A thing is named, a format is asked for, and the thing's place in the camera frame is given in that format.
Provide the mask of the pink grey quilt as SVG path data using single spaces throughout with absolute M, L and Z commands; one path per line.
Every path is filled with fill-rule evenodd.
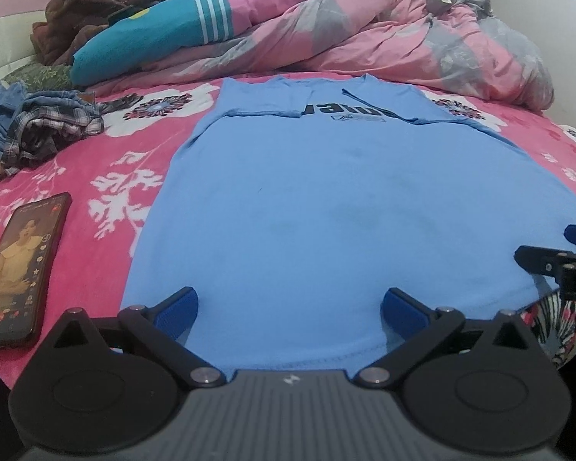
M 490 0 L 303 0 L 225 42 L 183 47 L 124 71 L 103 45 L 73 66 L 73 83 L 100 95 L 127 88 L 278 72 L 323 72 L 422 85 L 546 110 L 554 85 L 537 46 L 493 15 Z

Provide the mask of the pile of jeans and plaid clothes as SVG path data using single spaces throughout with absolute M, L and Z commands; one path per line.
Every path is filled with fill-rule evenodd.
M 19 81 L 0 81 L 0 181 L 38 167 L 82 139 L 105 131 L 103 117 L 134 106 L 130 94 L 95 102 L 77 91 L 30 94 Z

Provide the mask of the light blue t-shirt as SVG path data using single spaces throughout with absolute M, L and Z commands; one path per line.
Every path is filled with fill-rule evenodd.
M 193 288 L 179 341 L 226 373 L 355 373 L 401 343 L 389 288 L 472 318 L 525 308 L 544 287 L 515 250 L 567 249 L 571 224 L 558 177 L 418 88 L 227 79 L 172 157 L 122 302 Z

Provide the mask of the smartphone with lit screen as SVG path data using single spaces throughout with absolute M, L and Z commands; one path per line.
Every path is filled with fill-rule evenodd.
M 67 192 L 15 209 L 0 240 L 0 348 L 33 345 L 48 280 L 70 210 Z

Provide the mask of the green patterned pillow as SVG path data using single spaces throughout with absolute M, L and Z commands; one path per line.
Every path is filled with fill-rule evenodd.
M 28 63 L 6 75 L 3 80 L 9 85 L 21 82 L 28 93 L 41 91 L 74 90 L 70 79 L 70 66 L 44 66 L 41 63 Z

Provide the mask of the teal pink striped pillow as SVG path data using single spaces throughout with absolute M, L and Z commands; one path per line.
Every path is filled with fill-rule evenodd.
M 70 79 L 90 86 L 183 47 L 228 41 L 306 0 L 166 0 L 91 38 L 74 56 Z

